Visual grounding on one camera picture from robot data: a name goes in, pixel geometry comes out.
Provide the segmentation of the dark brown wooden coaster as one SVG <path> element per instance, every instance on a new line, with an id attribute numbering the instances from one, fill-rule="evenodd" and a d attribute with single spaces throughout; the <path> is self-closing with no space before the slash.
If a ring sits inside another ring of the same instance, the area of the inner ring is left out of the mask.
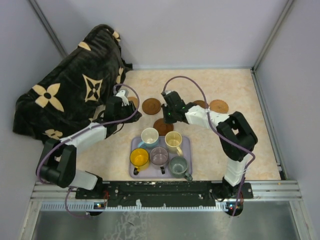
<path id="1" fill-rule="evenodd" d="M 160 136 L 165 136 L 174 130 L 174 125 L 172 123 L 165 123 L 163 118 L 159 118 L 154 122 L 153 128 L 158 131 Z"/>
<path id="2" fill-rule="evenodd" d="M 193 103 L 197 106 L 200 106 L 203 109 L 207 109 L 209 107 L 209 105 L 204 100 L 195 100 L 193 101 Z"/>
<path id="3" fill-rule="evenodd" d="M 142 103 L 142 110 L 147 115 L 155 115 L 161 110 L 161 103 L 156 98 L 148 98 Z"/>

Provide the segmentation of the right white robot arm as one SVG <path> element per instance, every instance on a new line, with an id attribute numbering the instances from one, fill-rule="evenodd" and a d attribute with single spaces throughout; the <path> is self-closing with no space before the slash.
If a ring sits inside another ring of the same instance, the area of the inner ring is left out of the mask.
<path id="1" fill-rule="evenodd" d="M 222 178 L 219 198 L 240 197 L 241 188 L 258 138 L 241 112 L 218 113 L 195 103 L 185 103 L 176 91 L 163 91 L 165 103 L 161 106 L 164 121 L 168 124 L 183 122 L 212 130 L 218 135 L 227 156 L 227 168 Z"/>

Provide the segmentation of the grey green mug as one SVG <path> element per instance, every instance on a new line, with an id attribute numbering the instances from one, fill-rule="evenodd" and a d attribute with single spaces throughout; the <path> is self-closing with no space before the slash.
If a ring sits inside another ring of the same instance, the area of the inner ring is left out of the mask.
<path id="1" fill-rule="evenodd" d="M 189 173 L 189 163 L 182 156 L 175 156 L 168 165 L 171 175 L 177 179 L 186 179 L 188 182 L 193 181 L 192 175 Z"/>

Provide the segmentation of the light woven rattan coaster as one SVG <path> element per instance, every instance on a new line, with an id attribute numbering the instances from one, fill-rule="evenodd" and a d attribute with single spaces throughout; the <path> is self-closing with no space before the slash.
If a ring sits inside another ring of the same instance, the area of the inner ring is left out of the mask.
<path id="1" fill-rule="evenodd" d="M 138 107 L 138 99 L 136 97 L 129 96 L 127 99 L 128 99 L 129 102 L 133 102 L 133 105 L 135 106 L 135 108 Z"/>
<path id="2" fill-rule="evenodd" d="M 212 100 L 209 104 L 209 108 L 216 113 L 227 114 L 229 112 L 228 104 L 221 99 Z"/>

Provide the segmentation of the cream yellow mug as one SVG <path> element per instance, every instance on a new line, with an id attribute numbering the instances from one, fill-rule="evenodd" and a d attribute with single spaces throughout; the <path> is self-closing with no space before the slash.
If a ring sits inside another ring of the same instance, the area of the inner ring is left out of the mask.
<path id="1" fill-rule="evenodd" d="M 170 153 L 177 154 L 178 156 L 183 156 L 183 151 L 181 149 L 183 137 L 180 133 L 176 131 L 170 131 L 165 135 L 164 140 L 167 150 Z"/>

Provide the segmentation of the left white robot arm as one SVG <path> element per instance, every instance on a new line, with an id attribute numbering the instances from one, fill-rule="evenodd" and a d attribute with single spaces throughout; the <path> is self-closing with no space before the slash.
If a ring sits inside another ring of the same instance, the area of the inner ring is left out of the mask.
<path id="1" fill-rule="evenodd" d="M 42 183 L 82 188 L 95 199 L 101 197 L 104 192 L 104 186 L 99 183 L 101 180 L 93 173 L 77 169 L 77 155 L 110 137 L 119 124 L 134 123 L 141 117 L 132 101 L 111 97 L 104 112 L 87 127 L 70 136 L 45 142 L 36 176 Z"/>

